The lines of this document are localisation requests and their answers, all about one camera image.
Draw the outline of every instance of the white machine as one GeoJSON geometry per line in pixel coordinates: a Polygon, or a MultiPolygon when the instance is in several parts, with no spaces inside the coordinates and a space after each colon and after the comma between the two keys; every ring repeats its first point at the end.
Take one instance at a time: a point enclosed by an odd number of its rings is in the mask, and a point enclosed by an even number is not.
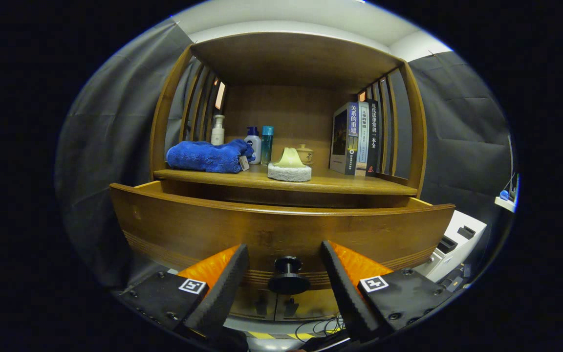
{"type": "Polygon", "coordinates": [[[437,283],[469,256],[481,238],[483,230],[485,223],[457,210],[454,211],[444,237],[429,261],[414,270],[437,283]]]}

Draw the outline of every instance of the black knob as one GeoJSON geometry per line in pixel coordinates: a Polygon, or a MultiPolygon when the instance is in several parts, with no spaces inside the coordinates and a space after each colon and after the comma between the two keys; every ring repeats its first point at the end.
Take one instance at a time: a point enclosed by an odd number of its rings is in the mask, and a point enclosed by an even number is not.
{"type": "Polygon", "coordinates": [[[280,272],[268,280],[268,289],[277,294],[300,294],[310,288],[310,280],[297,274],[301,270],[301,261],[296,257],[286,256],[275,260],[275,270],[280,272]]]}

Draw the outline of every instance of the white ceiling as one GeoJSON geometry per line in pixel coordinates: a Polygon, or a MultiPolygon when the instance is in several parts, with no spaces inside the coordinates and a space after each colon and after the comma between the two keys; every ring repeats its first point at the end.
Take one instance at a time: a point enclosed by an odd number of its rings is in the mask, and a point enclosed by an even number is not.
{"type": "Polygon", "coordinates": [[[173,18],[189,35],[239,22],[288,21],[333,27],[384,46],[420,29],[357,0],[209,0],[173,18]]]}

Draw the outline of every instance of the white pump bottle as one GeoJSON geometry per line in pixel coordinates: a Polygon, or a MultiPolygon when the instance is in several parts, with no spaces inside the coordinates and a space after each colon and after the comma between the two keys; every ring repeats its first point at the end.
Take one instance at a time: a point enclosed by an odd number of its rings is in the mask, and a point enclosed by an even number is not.
{"type": "Polygon", "coordinates": [[[214,115],[214,129],[212,129],[212,138],[210,143],[212,145],[221,145],[225,142],[225,129],[223,128],[223,119],[225,118],[222,114],[214,115]]]}

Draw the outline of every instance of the orange gripper pad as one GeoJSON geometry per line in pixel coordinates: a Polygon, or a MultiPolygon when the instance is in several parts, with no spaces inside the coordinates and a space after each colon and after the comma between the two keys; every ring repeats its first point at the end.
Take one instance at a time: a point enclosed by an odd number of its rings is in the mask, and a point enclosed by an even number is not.
{"type": "Polygon", "coordinates": [[[182,278],[205,281],[209,287],[208,293],[206,293],[206,296],[208,296],[214,285],[216,285],[218,277],[221,276],[223,269],[225,269],[225,266],[230,261],[238,247],[239,245],[235,245],[222,250],[211,257],[203,259],[202,261],[181,270],[177,274],[182,278]]]}
{"type": "Polygon", "coordinates": [[[360,294],[360,297],[362,297],[358,289],[360,279],[382,276],[393,272],[390,268],[381,265],[373,259],[362,256],[362,254],[337,243],[329,242],[331,243],[333,251],[336,252],[338,259],[340,259],[342,266],[345,268],[345,272],[351,280],[351,283],[353,283],[353,287],[355,287],[355,290],[360,294]]]}

